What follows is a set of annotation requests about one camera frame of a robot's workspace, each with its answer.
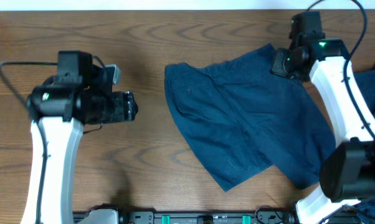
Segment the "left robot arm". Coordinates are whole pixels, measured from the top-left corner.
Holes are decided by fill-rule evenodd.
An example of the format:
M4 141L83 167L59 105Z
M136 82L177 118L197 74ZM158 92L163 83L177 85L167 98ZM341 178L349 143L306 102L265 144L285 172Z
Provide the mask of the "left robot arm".
M33 150L23 223L73 223L75 160L85 125L135 119L133 93L113 91L120 69L95 60L86 52L60 51L57 74L27 98Z

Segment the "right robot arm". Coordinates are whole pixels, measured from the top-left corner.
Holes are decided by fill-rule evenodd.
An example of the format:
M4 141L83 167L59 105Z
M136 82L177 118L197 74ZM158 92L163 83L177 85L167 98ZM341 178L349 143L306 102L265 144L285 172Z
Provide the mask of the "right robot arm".
M285 215L285 223L329 223L339 212L375 197L375 118L341 39L326 39L318 11L292 17L288 49L278 49L271 73L312 82L326 107L337 148L324 161L320 185Z

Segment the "dark blue shorts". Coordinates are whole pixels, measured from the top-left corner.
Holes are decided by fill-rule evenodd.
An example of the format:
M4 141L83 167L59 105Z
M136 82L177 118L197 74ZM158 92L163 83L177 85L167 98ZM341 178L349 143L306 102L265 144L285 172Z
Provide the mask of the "dark blue shorts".
M268 44L204 68L164 69L171 116L224 191L270 166L305 189L319 181L335 150L335 137L303 85L271 74L274 55Z

